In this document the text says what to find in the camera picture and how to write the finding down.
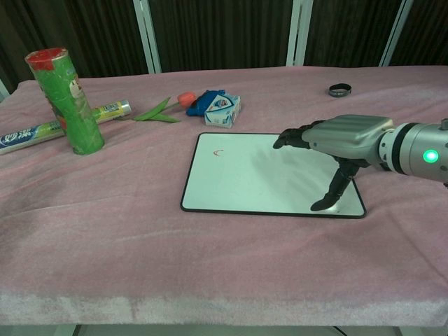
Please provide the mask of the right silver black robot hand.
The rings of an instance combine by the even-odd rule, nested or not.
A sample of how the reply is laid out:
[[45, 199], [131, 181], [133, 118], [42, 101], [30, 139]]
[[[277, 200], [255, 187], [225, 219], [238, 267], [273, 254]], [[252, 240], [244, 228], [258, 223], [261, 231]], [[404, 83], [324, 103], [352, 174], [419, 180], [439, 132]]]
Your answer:
[[379, 165], [379, 143], [393, 129], [393, 121], [375, 115], [339, 115], [317, 120], [299, 128], [285, 129], [273, 148], [283, 146], [314, 150], [332, 156], [339, 167], [327, 193], [311, 205], [312, 211], [322, 211], [335, 205], [360, 168]]

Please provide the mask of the white blue soap box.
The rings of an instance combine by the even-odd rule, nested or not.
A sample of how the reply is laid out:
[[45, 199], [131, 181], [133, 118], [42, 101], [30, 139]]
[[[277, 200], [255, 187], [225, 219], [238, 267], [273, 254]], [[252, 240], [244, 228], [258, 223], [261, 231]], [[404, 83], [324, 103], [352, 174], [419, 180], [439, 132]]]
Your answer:
[[238, 95], [217, 94], [204, 112], [205, 124], [230, 129], [241, 110]]

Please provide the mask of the blue plastic package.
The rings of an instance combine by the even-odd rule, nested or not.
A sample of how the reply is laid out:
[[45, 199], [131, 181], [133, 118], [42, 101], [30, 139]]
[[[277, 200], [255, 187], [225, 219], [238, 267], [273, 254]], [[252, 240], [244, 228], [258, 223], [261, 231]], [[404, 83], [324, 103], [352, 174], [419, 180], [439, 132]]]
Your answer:
[[218, 95], [224, 95], [225, 90], [206, 90], [187, 108], [188, 116], [204, 116], [206, 110]]

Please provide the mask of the artificial orange tulip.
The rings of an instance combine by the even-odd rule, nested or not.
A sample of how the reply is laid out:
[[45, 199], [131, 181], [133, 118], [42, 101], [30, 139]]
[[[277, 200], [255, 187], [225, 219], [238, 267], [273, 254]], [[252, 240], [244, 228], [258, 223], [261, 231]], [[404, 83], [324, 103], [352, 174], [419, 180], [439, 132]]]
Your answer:
[[168, 105], [171, 97], [168, 97], [161, 101], [156, 107], [151, 110], [142, 113], [133, 118], [133, 121], [143, 122], [143, 121], [160, 121], [165, 123], [178, 123], [179, 120], [171, 117], [169, 115], [165, 115], [163, 111], [167, 109], [171, 109], [177, 106], [181, 106], [183, 109], [188, 109], [192, 103], [196, 100], [196, 94], [193, 92], [184, 92], [177, 97], [176, 102]]

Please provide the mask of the pink table cloth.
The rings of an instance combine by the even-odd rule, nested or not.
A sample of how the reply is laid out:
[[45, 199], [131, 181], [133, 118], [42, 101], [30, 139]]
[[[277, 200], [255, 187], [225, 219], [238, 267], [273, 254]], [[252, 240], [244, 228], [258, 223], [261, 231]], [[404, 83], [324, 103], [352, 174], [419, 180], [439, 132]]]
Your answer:
[[[285, 66], [80, 79], [89, 102], [143, 113], [169, 96], [241, 95], [234, 132], [339, 114], [448, 118], [448, 66]], [[347, 83], [351, 94], [328, 88]], [[186, 213], [197, 135], [113, 121], [89, 156], [67, 138], [0, 155], [0, 324], [448, 326], [448, 189], [377, 169], [360, 220]]]

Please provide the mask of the green can with red lid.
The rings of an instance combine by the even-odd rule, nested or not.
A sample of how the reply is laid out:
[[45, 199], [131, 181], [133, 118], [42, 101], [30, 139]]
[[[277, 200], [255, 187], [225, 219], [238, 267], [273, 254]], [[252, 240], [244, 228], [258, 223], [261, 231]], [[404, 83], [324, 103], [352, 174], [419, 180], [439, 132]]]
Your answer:
[[66, 48], [47, 48], [25, 57], [39, 87], [51, 105], [72, 150], [89, 155], [102, 149], [104, 138], [79, 82]]

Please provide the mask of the white rectangular board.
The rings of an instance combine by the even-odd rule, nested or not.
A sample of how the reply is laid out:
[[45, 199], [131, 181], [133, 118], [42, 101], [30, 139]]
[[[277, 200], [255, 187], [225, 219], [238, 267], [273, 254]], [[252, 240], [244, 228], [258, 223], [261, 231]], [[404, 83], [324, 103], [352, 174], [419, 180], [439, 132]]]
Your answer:
[[303, 148], [273, 147], [277, 134], [202, 133], [197, 138], [181, 208], [189, 212], [363, 218], [355, 183], [329, 209], [311, 206], [328, 191], [338, 163]]

